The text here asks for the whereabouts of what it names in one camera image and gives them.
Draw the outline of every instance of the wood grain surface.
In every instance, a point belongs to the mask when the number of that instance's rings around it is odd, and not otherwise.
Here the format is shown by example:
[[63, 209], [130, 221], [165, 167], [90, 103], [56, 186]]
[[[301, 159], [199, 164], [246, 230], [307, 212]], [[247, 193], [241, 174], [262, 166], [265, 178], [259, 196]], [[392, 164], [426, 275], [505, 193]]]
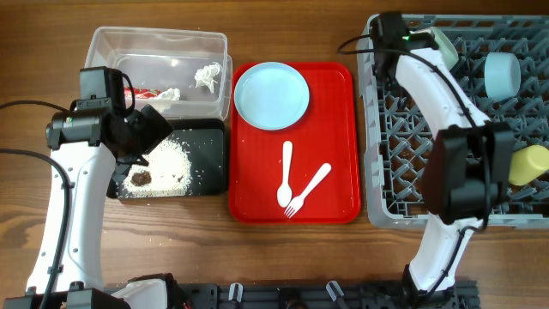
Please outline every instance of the wood grain surface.
[[[78, 70], [100, 26], [222, 32], [234, 68], [251, 61], [338, 61], [353, 72], [357, 93], [356, 58], [336, 56], [335, 48], [360, 34], [372, 14], [394, 9], [427, 14], [549, 12], [548, 2], [501, 0], [2, 3], [0, 103], [30, 99], [65, 107], [79, 96]], [[361, 159], [364, 109], [355, 97]], [[39, 106], [0, 111], [0, 148], [48, 154], [45, 125], [52, 114]], [[25, 292], [44, 230], [50, 183], [45, 163], [0, 155], [2, 300]], [[101, 242], [104, 280], [116, 287], [133, 276], [159, 272], [172, 272], [180, 282], [219, 284], [398, 279], [418, 250], [422, 231], [373, 227], [367, 221], [366, 193], [359, 217], [340, 226], [242, 225], [229, 214], [226, 194], [110, 200]], [[458, 275], [478, 281], [485, 308], [549, 307], [548, 263], [549, 231], [491, 228], [473, 237]]]

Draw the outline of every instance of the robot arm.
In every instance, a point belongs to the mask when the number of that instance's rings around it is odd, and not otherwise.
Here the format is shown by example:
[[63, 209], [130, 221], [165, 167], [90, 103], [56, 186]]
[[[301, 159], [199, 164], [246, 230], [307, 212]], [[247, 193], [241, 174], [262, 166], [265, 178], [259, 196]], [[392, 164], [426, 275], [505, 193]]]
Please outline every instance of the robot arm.
[[[373, 22], [371, 37], [378, 74], [407, 90], [435, 139], [421, 180], [429, 219], [403, 274], [406, 305], [443, 304], [467, 242], [505, 198], [513, 133], [505, 123], [490, 123], [463, 93], [429, 33], [410, 33], [399, 13], [387, 13]], [[471, 152], [486, 155], [472, 164]]]
[[[166, 297], [166, 287], [173, 284], [168, 284], [168, 277], [132, 284], [133, 292], [128, 288], [126, 294], [118, 297], [127, 298], [125, 302], [117, 303], [116, 299], [101, 293], [104, 288], [100, 266], [103, 210], [115, 166], [121, 164], [122, 169], [127, 169], [130, 164], [147, 165], [142, 155], [172, 133], [172, 126], [151, 106], [145, 106], [141, 111], [135, 111], [133, 104], [126, 108], [123, 76], [122, 72], [106, 67], [81, 70], [81, 99], [73, 102], [70, 111], [56, 113], [46, 127], [51, 158], [69, 176], [69, 219], [67, 230], [62, 230], [64, 186], [53, 168], [44, 238], [27, 282], [29, 295], [41, 298], [42, 294], [56, 292], [64, 295], [69, 303], [69, 291], [76, 291], [72, 293], [88, 294], [74, 296], [76, 299], [72, 301], [85, 297], [96, 304], [106, 300], [112, 302], [112, 307], [126, 308], [130, 304], [132, 308], [139, 308], [142, 302], [132, 297], [137, 289], [142, 297], [153, 295], [156, 300], [164, 300], [157, 301], [160, 305], [170, 301]], [[61, 244], [59, 267], [53, 271], [51, 266], [60, 233], [65, 233], [65, 241]], [[56, 280], [49, 291], [46, 287], [51, 276]]]
[[[51, 158], [58, 162], [74, 183], [71, 208], [61, 265], [53, 292], [68, 291], [72, 282], [82, 282], [86, 288], [103, 290], [100, 265], [101, 230], [106, 190], [114, 171], [115, 159], [105, 144], [89, 146], [87, 142], [71, 142], [52, 150]], [[63, 217], [63, 186], [52, 168], [51, 194], [45, 219], [44, 238], [33, 273], [28, 278], [27, 291], [45, 292], [51, 273], [53, 255]]]

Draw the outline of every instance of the dish rack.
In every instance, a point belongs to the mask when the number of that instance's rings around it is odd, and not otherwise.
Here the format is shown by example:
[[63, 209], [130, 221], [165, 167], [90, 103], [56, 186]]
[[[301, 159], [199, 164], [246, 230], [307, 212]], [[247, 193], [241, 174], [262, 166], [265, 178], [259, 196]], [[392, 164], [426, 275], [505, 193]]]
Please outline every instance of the dish rack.
[[[368, 20], [363, 34], [368, 34]], [[450, 71], [471, 101], [492, 119], [507, 122], [515, 133], [515, 150], [539, 144], [549, 147], [549, 16], [404, 15], [410, 30], [438, 27], [460, 55]], [[358, 49], [373, 48], [371, 39]], [[489, 52], [512, 52], [521, 66], [518, 94], [493, 102], [486, 97], [483, 68]], [[359, 54], [359, 91], [365, 106], [364, 153], [368, 218], [376, 227], [424, 227], [427, 210], [419, 180], [432, 135], [419, 108], [386, 90], [373, 71], [371, 53]], [[524, 186], [511, 186], [507, 201], [490, 215], [491, 226], [549, 227], [549, 176]]]

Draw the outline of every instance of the black cable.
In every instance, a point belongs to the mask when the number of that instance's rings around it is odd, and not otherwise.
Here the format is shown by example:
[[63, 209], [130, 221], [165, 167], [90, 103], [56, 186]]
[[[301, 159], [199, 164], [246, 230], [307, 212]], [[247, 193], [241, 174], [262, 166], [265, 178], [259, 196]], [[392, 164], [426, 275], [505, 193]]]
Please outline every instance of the black cable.
[[37, 100], [17, 100], [9, 103], [5, 103], [0, 105], [0, 109], [10, 107], [10, 106], [16, 106], [16, 105], [38, 105], [38, 106], [48, 106], [51, 108], [55, 108], [61, 112], [67, 112], [68, 110], [66, 108], [63, 108], [61, 106], [57, 106], [52, 103], [43, 102], [43, 101], [37, 101]]
[[130, 86], [131, 91], [131, 106], [127, 108], [126, 112], [124, 113], [124, 117], [126, 118], [131, 115], [131, 113], [134, 112], [134, 110], [136, 109], [136, 93], [134, 92], [134, 87], [131, 86], [130, 77], [125, 73], [122, 73], [122, 77], [128, 82], [128, 86]]
[[69, 225], [69, 213], [70, 213], [69, 175], [67, 175], [67, 173], [63, 170], [63, 168], [59, 165], [59, 163], [55, 162], [52, 158], [43, 154], [39, 154], [39, 153], [28, 151], [28, 150], [6, 149], [6, 148], [0, 148], [0, 154], [26, 155], [26, 156], [31, 156], [33, 158], [46, 161], [50, 163], [57, 170], [57, 172], [59, 173], [59, 176], [61, 176], [61, 180], [63, 181], [63, 184], [62, 184], [62, 187], [64, 190], [63, 218], [61, 220], [61, 227], [59, 229], [57, 247], [55, 249], [55, 254], [53, 256], [53, 264], [51, 265], [50, 278], [48, 279], [48, 283], [45, 286], [44, 296], [42, 298], [42, 302], [40, 303], [40, 309], [46, 309], [48, 299], [51, 295], [51, 291], [53, 290], [53, 286], [55, 285], [55, 281], [57, 280], [57, 274], [59, 273], [59, 266], [60, 266], [61, 258], [63, 254], [65, 236], [67, 233], [67, 226]]

